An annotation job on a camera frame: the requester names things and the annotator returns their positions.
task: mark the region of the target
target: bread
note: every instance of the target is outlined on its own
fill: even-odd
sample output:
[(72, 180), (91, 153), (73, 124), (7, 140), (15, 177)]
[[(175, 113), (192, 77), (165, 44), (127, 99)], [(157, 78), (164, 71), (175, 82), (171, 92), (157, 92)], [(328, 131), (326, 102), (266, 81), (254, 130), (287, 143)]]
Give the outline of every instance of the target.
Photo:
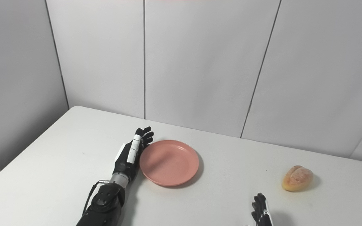
[(302, 166), (293, 166), (284, 176), (282, 187), (287, 191), (298, 191), (306, 188), (313, 178), (311, 170)]

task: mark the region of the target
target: black robotic finger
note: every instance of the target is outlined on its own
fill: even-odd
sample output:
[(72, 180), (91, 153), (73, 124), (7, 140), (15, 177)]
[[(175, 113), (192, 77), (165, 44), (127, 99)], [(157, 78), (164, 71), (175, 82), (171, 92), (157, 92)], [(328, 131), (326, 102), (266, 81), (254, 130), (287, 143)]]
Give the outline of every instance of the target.
[(258, 223), (259, 218), (257, 216), (257, 213), (256, 212), (251, 212), (251, 215), (252, 215), (252, 218), (255, 220), (255, 222)]
[(147, 145), (149, 145), (150, 143), (152, 143), (153, 142), (153, 137), (149, 137), (146, 141), (145, 141), (145, 143), (147, 144)]
[(155, 133), (154, 133), (153, 131), (150, 131), (150, 132), (146, 133), (146, 134), (142, 137), (142, 139), (143, 139), (143, 140), (146, 140), (146, 139), (152, 137), (154, 134), (155, 134)]
[(143, 134), (145, 135), (147, 132), (150, 132), (151, 130), (152, 130), (152, 128), (150, 126), (148, 126), (145, 129), (143, 129)]
[(143, 136), (143, 130), (141, 128), (138, 128), (135, 132), (135, 135)]

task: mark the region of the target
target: robotic arm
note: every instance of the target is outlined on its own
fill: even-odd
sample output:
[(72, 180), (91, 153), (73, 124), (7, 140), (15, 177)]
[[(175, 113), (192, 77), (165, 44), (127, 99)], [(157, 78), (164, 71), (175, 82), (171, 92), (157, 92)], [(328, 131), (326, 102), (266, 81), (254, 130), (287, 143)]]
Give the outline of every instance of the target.
[(257, 226), (273, 226), (269, 206), (267, 204), (266, 197), (262, 193), (258, 193), (258, 195), (254, 197), (252, 207), (254, 208), (252, 217), (254, 218)]
[[(117, 226), (121, 208), (125, 203), (125, 188), (135, 179), (142, 151), (153, 141), (154, 133), (151, 130), (151, 127), (137, 129), (132, 141), (122, 145), (115, 158), (111, 179), (99, 180), (93, 185), (83, 215), (76, 226)], [(103, 185), (86, 209), (98, 184)]]

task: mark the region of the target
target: robotic fingertip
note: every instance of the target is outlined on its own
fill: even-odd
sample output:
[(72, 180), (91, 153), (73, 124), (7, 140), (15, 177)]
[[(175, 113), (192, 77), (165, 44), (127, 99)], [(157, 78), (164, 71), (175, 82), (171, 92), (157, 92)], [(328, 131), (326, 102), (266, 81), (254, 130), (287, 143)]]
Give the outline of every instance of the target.
[(141, 128), (138, 128), (135, 132), (135, 135), (143, 136), (143, 130)]

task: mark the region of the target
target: wall panel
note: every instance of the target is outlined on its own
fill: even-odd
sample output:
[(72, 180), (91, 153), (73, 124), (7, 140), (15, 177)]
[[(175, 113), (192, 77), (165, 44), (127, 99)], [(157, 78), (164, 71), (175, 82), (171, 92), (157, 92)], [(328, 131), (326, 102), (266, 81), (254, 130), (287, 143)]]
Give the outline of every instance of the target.
[(282, 1), (243, 138), (350, 157), (362, 139), (362, 1)]
[(47, 0), (69, 106), (144, 117), (143, 0)]
[(146, 0), (146, 119), (240, 137), (278, 0)]

